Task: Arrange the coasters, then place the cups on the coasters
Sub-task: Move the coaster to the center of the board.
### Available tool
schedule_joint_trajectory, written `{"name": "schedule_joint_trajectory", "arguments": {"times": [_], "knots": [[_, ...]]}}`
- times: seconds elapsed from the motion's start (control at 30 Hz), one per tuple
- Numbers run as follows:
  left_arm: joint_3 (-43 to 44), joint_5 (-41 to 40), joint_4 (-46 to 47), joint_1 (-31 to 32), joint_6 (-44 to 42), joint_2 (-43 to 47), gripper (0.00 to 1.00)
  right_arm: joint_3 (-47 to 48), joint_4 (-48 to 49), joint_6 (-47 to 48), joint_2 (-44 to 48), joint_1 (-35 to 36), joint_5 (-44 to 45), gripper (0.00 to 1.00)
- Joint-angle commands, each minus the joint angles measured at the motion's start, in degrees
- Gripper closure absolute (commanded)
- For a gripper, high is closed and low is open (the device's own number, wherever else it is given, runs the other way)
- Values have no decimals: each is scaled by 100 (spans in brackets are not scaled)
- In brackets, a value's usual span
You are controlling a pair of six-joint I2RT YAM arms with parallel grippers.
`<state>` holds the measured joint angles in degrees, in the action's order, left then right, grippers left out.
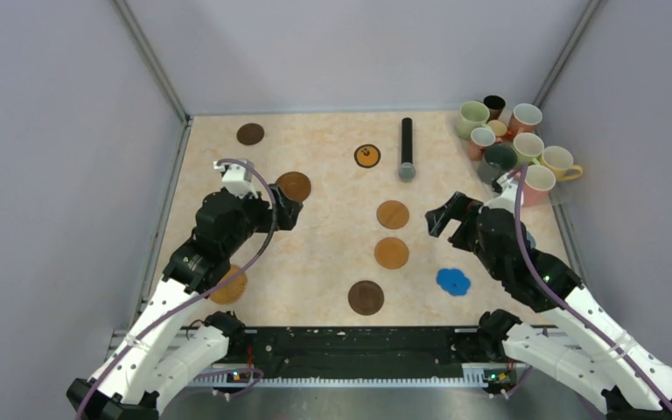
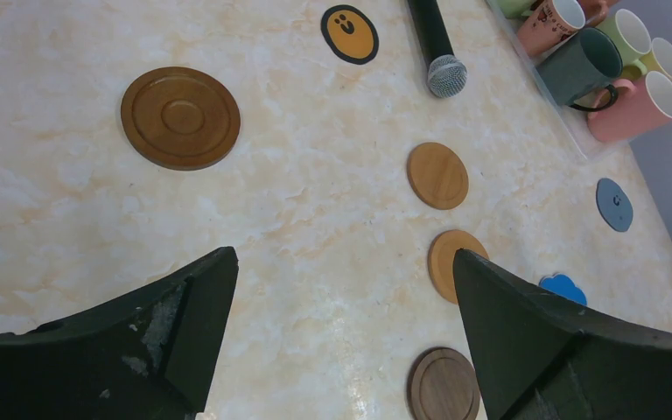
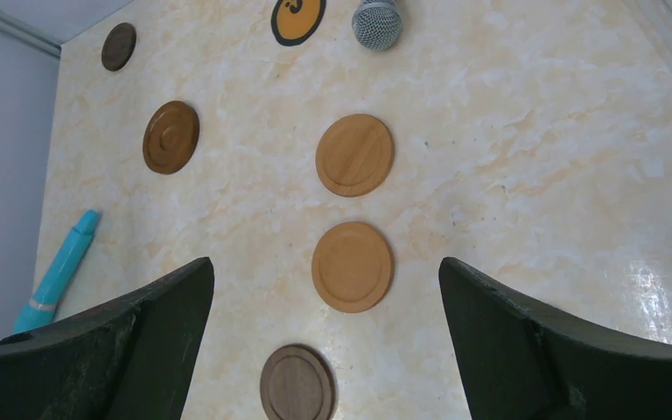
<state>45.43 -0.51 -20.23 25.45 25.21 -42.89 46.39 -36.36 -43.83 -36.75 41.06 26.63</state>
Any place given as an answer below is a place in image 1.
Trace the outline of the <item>brown ringed wooden coaster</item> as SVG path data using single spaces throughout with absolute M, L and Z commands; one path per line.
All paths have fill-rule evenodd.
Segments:
M 299 171 L 288 171 L 280 175 L 276 184 L 286 197 L 300 202 L 305 201 L 312 191 L 311 181 Z

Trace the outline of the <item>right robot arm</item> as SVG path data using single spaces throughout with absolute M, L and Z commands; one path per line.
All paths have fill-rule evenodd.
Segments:
M 478 348 L 485 358 L 526 363 L 608 419 L 672 419 L 672 367 L 610 317 L 563 261 L 532 248 L 512 200 L 499 196 L 482 203 L 456 192 L 425 219 L 432 237 L 458 221 L 450 244 L 475 255 L 514 300 L 543 315 L 577 345 L 564 346 L 496 310 L 479 321 Z

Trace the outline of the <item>blue flower coaster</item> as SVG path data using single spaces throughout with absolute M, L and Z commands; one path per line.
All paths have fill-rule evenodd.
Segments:
M 461 269 L 440 269 L 436 275 L 437 285 L 450 296 L 465 296 L 471 288 L 471 280 Z

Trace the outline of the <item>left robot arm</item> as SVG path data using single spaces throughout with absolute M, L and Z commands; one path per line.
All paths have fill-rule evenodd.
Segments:
M 271 241 L 291 231 L 300 201 L 271 185 L 272 201 L 257 191 L 237 197 L 222 188 L 207 195 L 190 237 L 171 255 L 153 296 L 122 344 L 89 378 L 77 378 L 66 396 L 79 419 L 157 419 L 168 404 L 214 362 L 236 361 L 245 351 L 243 324 L 217 311 L 181 347 L 169 345 L 211 290 L 244 270 L 230 258 L 255 233 Z

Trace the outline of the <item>dark brown wooden coaster bottom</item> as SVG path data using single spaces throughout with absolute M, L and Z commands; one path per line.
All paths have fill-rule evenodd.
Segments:
M 352 285 L 347 293 L 351 309 L 362 316 L 376 314 L 384 305 L 384 292 L 379 284 L 362 280 Z

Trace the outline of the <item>light wooden coaster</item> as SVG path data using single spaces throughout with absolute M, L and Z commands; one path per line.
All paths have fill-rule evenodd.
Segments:
M 378 264 L 388 270 L 403 267 L 410 257 L 410 249 L 406 243 L 396 237 L 387 237 L 377 242 L 374 247 L 374 258 Z
M 406 226 L 410 210 L 398 200 L 387 200 L 378 206 L 376 217 L 384 228 L 396 230 Z

